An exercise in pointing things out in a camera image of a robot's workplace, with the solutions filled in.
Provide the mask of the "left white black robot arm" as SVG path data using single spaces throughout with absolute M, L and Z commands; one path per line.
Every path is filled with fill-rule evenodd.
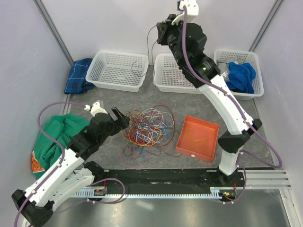
M 98 102 L 93 106 L 86 105 L 85 110 L 92 115 L 89 124 L 71 138 L 61 155 L 37 181 L 25 190 L 13 192 L 11 197 L 18 210 L 14 226 L 23 216 L 30 226 L 42 227 L 57 208 L 79 189 L 103 183 L 103 169 L 93 161 L 86 164 L 85 161 L 98 151 L 108 137 L 126 129 L 130 119 L 115 107 L 112 112 L 116 119 L 113 119 Z M 68 178 L 81 164 L 84 167 L 80 172 Z

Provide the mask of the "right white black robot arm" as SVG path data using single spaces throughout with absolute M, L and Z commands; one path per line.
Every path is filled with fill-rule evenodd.
M 217 181 L 228 186 L 234 180 L 239 151 L 262 122 L 244 111 L 227 87 L 216 63 L 204 54 L 207 37 L 201 26 L 183 21 L 173 24 L 176 17 L 170 14 L 156 24 L 157 42 L 170 49 L 185 78 L 207 97 L 227 126 L 227 131 L 218 139 L 222 157 Z

